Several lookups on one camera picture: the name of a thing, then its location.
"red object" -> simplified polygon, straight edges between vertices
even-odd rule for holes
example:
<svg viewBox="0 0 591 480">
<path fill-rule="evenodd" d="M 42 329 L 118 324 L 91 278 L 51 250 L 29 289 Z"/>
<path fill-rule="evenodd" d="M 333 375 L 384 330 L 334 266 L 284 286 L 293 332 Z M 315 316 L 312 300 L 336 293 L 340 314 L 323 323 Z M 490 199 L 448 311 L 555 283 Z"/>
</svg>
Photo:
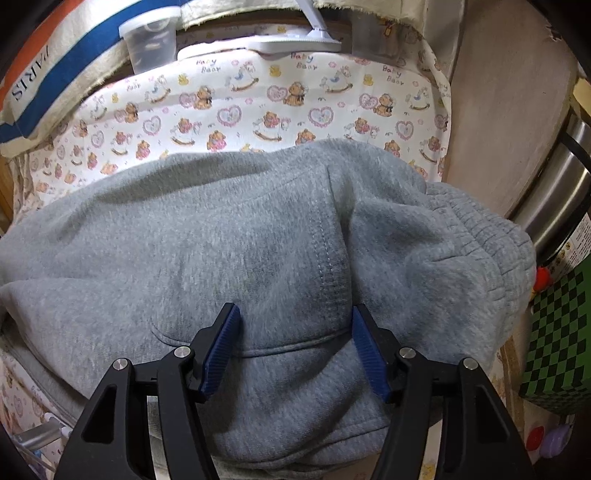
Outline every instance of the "red object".
<svg viewBox="0 0 591 480">
<path fill-rule="evenodd" d="M 525 449 L 528 452 L 533 452 L 540 448 L 542 445 L 542 440 L 544 440 L 544 427 L 536 427 L 534 428 L 527 437 L 527 442 L 525 442 Z"/>
<path fill-rule="evenodd" d="M 535 271 L 535 283 L 534 283 L 534 291 L 544 291 L 553 283 L 552 277 L 550 276 L 550 270 L 546 267 L 538 267 L 538 270 Z"/>
</svg>

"blue gripper pad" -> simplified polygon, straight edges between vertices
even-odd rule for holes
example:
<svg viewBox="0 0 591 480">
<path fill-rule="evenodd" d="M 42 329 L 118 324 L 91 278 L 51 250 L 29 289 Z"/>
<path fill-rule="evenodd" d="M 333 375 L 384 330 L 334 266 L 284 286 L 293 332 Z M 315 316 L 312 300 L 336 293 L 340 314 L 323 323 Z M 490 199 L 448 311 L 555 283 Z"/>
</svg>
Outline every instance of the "blue gripper pad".
<svg viewBox="0 0 591 480">
<path fill-rule="evenodd" d="M 387 402 L 391 389 L 388 385 L 386 362 L 379 353 L 378 345 L 375 343 L 357 307 L 353 307 L 351 334 L 371 389 L 384 402 Z"/>
<path fill-rule="evenodd" d="M 230 360 L 234 343 L 236 343 L 240 333 L 240 321 L 240 310 L 234 305 L 203 365 L 203 379 L 199 391 L 206 398 L 211 397 L 222 382 L 223 373 L 226 370 L 228 360 Z"/>
</svg>

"blue stripe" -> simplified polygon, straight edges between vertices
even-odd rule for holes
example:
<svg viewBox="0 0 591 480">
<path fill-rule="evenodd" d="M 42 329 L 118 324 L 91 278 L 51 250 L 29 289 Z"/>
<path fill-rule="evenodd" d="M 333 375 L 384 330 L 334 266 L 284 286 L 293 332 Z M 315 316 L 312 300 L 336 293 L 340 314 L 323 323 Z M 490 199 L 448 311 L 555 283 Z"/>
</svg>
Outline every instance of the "blue stripe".
<svg viewBox="0 0 591 480">
<path fill-rule="evenodd" d="M 156 8 L 176 7 L 185 3 L 188 0 L 141 0 L 90 30 L 53 66 L 15 124 L 0 125 L 0 143 L 29 136 L 53 102 L 80 72 L 120 40 L 119 26 L 122 23 Z"/>
</svg>

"clear plastic cup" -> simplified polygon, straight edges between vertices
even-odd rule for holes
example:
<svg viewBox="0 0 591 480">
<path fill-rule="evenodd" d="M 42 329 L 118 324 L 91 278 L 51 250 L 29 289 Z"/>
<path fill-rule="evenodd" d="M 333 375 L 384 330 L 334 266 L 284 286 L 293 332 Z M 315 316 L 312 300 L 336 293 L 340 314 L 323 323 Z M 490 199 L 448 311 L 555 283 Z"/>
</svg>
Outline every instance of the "clear plastic cup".
<svg viewBox="0 0 591 480">
<path fill-rule="evenodd" d="M 133 17 L 119 26 L 134 73 L 147 72 L 176 60 L 180 7 L 164 7 Z"/>
</svg>

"purple object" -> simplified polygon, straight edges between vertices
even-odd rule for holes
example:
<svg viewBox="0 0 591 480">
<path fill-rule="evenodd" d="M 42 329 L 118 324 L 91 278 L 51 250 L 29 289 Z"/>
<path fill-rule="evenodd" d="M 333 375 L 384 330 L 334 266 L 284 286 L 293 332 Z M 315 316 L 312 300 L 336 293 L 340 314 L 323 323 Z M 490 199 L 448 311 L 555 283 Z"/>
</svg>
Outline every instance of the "purple object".
<svg viewBox="0 0 591 480">
<path fill-rule="evenodd" d="M 562 453 L 570 439 L 571 425 L 562 424 L 547 433 L 540 446 L 540 456 L 552 458 Z"/>
</svg>

